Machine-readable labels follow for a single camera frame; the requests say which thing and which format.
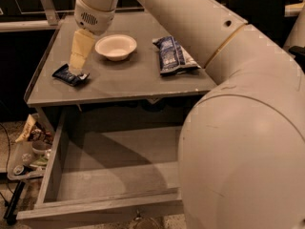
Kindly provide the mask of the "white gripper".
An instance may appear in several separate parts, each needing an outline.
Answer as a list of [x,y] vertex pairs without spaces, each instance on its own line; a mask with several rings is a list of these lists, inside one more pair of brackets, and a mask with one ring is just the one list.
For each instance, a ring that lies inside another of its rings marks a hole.
[[94,45],[95,35],[103,34],[112,24],[118,0],[75,0],[74,19],[81,28],[74,33],[69,71],[81,74]]

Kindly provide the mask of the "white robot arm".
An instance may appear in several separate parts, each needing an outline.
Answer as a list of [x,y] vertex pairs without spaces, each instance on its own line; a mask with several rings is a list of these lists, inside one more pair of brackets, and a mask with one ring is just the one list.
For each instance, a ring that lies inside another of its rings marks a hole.
[[[189,229],[304,229],[304,74],[291,56],[214,0],[137,0],[216,86],[179,140]],[[76,0],[109,27],[117,0]]]

